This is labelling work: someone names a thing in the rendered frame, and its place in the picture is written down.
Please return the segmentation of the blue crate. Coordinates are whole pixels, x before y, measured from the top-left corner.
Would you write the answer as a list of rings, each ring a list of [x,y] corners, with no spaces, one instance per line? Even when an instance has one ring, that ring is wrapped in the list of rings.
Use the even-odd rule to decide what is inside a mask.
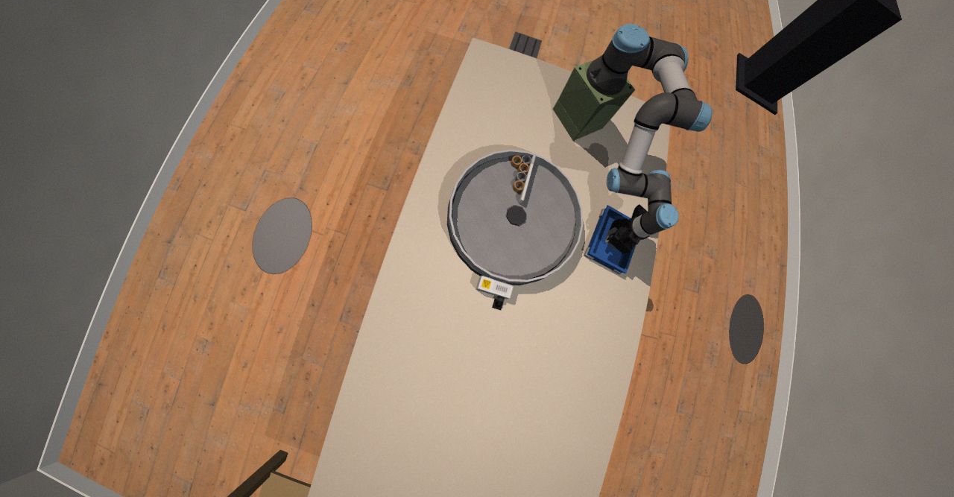
[[[628,218],[627,215],[622,214],[622,212],[618,212],[617,209],[601,209],[601,214],[599,215],[598,223],[594,229],[592,240],[590,240],[590,244],[587,246],[584,255],[588,259],[592,259],[594,262],[604,265],[617,274],[627,273],[635,247],[631,252],[622,255],[620,250],[613,250],[613,246],[605,243],[605,240],[613,220],[622,220],[623,218],[629,220],[631,219]]]

